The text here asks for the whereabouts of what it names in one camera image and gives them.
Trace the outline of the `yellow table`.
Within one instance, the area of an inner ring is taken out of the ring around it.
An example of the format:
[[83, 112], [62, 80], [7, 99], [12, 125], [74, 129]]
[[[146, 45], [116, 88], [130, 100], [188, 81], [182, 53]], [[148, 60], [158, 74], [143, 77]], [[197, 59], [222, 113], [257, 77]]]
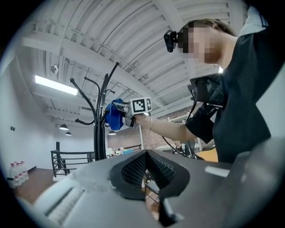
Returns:
[[218, 162], [217, 151], [215, 148], [208, 151], [201, 151], [198, 153], [198, 156], [209, 162]]

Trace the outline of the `black chest box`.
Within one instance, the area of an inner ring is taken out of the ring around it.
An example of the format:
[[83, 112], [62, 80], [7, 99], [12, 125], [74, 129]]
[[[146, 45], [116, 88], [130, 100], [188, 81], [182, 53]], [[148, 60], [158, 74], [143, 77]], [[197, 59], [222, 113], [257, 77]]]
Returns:
[[214, 73], [190, 79], [188, 89], [192, 94], [192, 100], [223, 109], [225, 98], [222, 79], [222, 73]]

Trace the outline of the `long ceiling tube light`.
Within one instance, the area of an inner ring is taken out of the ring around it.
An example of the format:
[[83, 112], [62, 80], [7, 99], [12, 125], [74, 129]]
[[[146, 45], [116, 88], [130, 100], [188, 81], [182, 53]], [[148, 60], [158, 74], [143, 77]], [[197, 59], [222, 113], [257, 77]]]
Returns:
[[68, 93], [71, 95], [77, 95], [77, 89], [72, 88], [72, 87], [67, 86], [67, 85], [64, 85], [64, 84], [61, 84], [61, 83], [56, 82], [56, 81], [49, 80], [45, 77], [35, 75], [35, 82], [39, 85], [47, 86], [49, 88], [59, 90], [61, 92], [65, 92], [65, 93]]

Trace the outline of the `person's right forearm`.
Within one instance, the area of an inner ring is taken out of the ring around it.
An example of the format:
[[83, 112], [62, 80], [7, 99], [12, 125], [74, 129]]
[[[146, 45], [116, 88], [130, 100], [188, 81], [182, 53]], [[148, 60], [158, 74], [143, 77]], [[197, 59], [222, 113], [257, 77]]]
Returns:
[[136, 114], [134, 115], [134, 118], [136, 123], [143, 128], [155, 132], [165, 138], [183, 142], [194, 140], [196, 138], [196, 136], [188, 130], [185, 124], [155, 119], [146, 114]]

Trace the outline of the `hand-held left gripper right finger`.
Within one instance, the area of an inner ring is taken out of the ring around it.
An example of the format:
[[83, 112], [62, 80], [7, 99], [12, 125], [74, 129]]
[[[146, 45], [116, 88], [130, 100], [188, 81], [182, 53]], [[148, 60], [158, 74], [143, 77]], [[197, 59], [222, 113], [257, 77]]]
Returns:
[[271, 138], [233, 164], [148, 151], [172, 179], [159, 192], [159, 217], [146, 228], [280, 228], [281, 139]]

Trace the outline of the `black coat rack stand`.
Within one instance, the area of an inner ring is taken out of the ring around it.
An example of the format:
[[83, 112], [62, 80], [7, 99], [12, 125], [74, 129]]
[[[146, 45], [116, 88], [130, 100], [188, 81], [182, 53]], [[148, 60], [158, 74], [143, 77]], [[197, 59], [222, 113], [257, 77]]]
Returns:
[[75, 83], [73, 78], [69, 80], [69, 82], [78, 90], [80, 95], [87, 101], [93, 113], [94, 119], [91, 122], [84, 122], [78, 118], [75, 119], [75, 122], [83, 124], [83, 125], [93, 125], [94, 126], [94, 159], [96, 161], [106, 158], [105, 117], [107, 113], [109, 113], [109, 110], [105, 109], [104, 105], [105, 105], [106, 93], [107, 92], [115, 93], [114, 91], [107, 89], [107, 86], [118, 65], [119, 65], [119, 62], [116, 62], [111, 73], [105, 75], [102, 87], [99, 87], [99, 85], [95, 81], [87, 77], [84, 77], [84, 80], [95, 84], [97, 87], [98, 95], [97, 95], [97, 100], [96, 100], [96, 106], [93, 106], [92, 102], [88, 99], [88, 97], [83, 93], [83, 91]]

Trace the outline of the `blue cloth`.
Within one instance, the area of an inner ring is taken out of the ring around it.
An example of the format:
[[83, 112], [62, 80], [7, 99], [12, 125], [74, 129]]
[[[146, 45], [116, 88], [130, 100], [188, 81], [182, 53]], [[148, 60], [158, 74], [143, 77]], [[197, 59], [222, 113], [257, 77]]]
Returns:
[[110, 103], [107, 107], [109, 113], [105, 117], [105, 123], [109, 124], [111, 130], [120, 130], [123, 126], [123, 116], [113, 103]]

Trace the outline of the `person's black shirt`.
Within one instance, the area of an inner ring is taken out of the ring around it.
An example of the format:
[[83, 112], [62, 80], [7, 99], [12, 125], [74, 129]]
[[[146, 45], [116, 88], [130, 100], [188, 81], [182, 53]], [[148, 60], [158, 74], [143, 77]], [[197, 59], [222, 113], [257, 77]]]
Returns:
[[209, 111], [202, 105], [186, 122], [196, 137], [206, 143], [215, 141], [220, 162], [232, 163], [239, 153], [250, 151], [270, 138], [256, 102], [282, 64], [268, 28], [258, 28], [238, 37], [232, 60], [223, 69], [223, 109]]

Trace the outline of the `group of clear water jugs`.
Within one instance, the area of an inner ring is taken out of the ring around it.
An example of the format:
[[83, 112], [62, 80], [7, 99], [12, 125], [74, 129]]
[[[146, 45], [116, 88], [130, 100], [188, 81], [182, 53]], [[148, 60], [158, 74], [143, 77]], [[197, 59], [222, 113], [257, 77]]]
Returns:
[[28, 169], [24, 161], [10, 164], [9, 178], [11, 179], [13, 187], [18, 187], [29, 179]]

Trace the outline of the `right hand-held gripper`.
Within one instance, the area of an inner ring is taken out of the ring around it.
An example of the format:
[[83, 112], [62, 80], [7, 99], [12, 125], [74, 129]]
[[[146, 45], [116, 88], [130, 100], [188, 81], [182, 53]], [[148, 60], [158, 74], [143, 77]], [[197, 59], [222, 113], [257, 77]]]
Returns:
[[113, 101], [112, 105], [124, 113], [127, 127], [138, 127], [138, 124], [135, 123], [135, 114], [149, 114], [152, 111], [151, 98], [148, 97], [134, 98], [130, 102]]

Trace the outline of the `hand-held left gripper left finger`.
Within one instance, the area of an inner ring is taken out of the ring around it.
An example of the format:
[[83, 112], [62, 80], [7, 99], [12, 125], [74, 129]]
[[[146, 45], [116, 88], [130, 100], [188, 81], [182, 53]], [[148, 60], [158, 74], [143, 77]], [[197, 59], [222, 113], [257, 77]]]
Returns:
[[138, 152], [86, 164], [52, 185], [31, 205], [17, 198], [33, 222], [24, 228], [162, 228], [144, 200], [119, 195], [110, 171]]

